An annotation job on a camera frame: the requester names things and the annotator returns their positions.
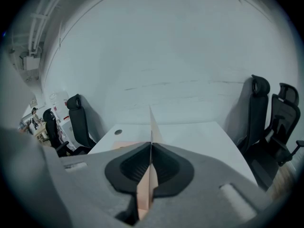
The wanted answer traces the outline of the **white electrical box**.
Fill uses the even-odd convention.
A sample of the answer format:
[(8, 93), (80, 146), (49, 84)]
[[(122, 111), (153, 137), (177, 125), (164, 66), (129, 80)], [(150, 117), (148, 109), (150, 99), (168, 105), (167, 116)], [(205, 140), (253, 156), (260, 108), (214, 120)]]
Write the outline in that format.
[(22, 61), (23, 61), (24, 69), (27, 71), (36, 70), (39, 68), (39, 64), (40, 64), (39, 57), (26, 56), (23, 57)]

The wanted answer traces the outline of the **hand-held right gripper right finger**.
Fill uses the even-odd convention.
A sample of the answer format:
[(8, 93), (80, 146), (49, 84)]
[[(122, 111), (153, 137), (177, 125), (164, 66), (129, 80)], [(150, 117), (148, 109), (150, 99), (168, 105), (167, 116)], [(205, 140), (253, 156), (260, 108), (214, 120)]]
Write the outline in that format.
[(154, 144), (158, 176), (140, 228), (256, 228), (268, 206), (257, 185), (215, 158)]

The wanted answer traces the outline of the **white ceiling pipes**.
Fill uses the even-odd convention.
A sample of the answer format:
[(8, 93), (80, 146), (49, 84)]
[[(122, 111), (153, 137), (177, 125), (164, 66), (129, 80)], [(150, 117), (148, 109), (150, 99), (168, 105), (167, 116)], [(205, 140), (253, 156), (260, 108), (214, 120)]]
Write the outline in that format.
[(28, 53), (30, 56), (37, 54), (42, 33), (51, 14), (60, 1), (61, 0), (40, 0), (36, 11), (31, 14), (32, 23), (28, 38)]

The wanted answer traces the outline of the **beige cardboard sheet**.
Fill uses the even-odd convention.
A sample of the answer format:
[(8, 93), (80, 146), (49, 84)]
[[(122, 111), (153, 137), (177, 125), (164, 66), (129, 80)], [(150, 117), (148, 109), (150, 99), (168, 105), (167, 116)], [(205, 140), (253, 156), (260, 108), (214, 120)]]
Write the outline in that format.
[(163, 143), (163, 138), (155, 120), (152, 109), (150, 111), (150, 141), (144, 142), (115, 141), (112, 150), (127, 150), (124, 157), (114, 161), (118, 170), (113, 187), (116, 191), (126, 193), (129, 184), (133, 188), (131, 199), (126, 210), (118, 213), (115, 218), (129, 225), (137, 223), (147, 214), (153, 203), (153, 191), (158, 187), (156, 170), (152, 163), (153, 144)]

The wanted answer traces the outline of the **clear water dispenser bottle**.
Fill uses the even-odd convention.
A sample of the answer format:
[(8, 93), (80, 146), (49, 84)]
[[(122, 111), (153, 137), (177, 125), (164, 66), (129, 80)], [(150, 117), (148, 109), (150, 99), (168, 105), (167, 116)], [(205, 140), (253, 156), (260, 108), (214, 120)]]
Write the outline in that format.
[(66, 91), (53, 92), (49, 96), (54, 113), (60, 121), (68, 117), (67, 101), (69, 99)]

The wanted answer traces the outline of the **light wooden desk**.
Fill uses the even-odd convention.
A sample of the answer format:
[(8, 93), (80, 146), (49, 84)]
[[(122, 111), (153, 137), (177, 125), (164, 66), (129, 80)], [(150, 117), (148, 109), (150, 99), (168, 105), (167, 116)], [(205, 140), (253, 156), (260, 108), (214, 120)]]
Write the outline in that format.
[(33, 135), (40, 143), (49, 140), (48, 133), (46, 131), (46, 123), (43, 123)]

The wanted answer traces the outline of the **white table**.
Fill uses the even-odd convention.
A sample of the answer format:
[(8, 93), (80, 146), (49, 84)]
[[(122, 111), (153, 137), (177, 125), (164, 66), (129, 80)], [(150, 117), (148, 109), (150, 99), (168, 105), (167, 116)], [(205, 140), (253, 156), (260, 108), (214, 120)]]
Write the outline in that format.
[[(118, 129), (123, 132), (115, 135)], [(216, 158), (257, 184), (244, 157), (217, 122), (161, 124), (159, 129), (165, 144)], [(149, 142), (150, 136), (148, 124), (116, 124), (89, 153), (112, 150), (115, 141)]]

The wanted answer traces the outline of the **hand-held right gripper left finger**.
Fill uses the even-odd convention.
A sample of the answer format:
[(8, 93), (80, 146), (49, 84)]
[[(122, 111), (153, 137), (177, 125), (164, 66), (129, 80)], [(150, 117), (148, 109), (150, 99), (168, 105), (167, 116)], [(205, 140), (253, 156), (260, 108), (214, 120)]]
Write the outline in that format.
[(136, 198), (149, 148), (139, 143), (69, 157), (44, 148), (47, 228), (149, 228), (139, 219)]

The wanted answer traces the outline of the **white water dispenser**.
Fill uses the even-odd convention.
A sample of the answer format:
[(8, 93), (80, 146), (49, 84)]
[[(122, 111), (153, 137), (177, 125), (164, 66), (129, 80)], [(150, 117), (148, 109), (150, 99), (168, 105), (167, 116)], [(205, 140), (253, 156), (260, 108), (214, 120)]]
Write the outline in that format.
[(65, 119), (65, 120), (57, 120), (57, 125), (61, 131), (61, 135), (62, 135), (62, 140), (64, 141), (68, 141), (68, 147), (71, 150), (75, 150), (76, 147), (74, 145), (74, 134), (73, 134), (73, 129), (72, 129), (72, 124), (69, 118)]

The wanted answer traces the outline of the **black office chair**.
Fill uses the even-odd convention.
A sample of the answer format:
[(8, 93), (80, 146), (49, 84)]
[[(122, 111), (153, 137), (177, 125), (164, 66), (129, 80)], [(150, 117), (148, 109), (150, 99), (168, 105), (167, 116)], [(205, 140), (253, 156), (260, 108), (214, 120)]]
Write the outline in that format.
[(43, 113), (43, 120), (46, 123), (45, 127), (51, 146), (56, 150), (59, 157), (67, 156), (67, 145), (69, 142), (65, 141), (62, 143), (59, 140), (56, 118), (50, 108)]
[(264, 191), (268, 190), (278, 172), (286, 162), (293, 159), (296, 152), (304, 147), (304, 141), (296, 141), (297, 147), (290, 152), (286, 146), (295, 129), (301, 112), (299, 94), (295, 87), (280, 83), (280, 92), (272, 95), (270, 124), (262, 138), (245, 153), (256, 181)]
[(263, 136), (269, 92), (269, 82), (263, 77), (252, 75), (252, 94), (248, 105), (247, 134), (237, 146), (242, 155)]
[(86, 152), (89, 153), (95, 147), (96, 142), (89, 135), (86, 113), (84, 107), (81, 105), (80, 95), (76, 94), (69, 98), (66, 105), (74, 138), (81, 147), (86, 148)]

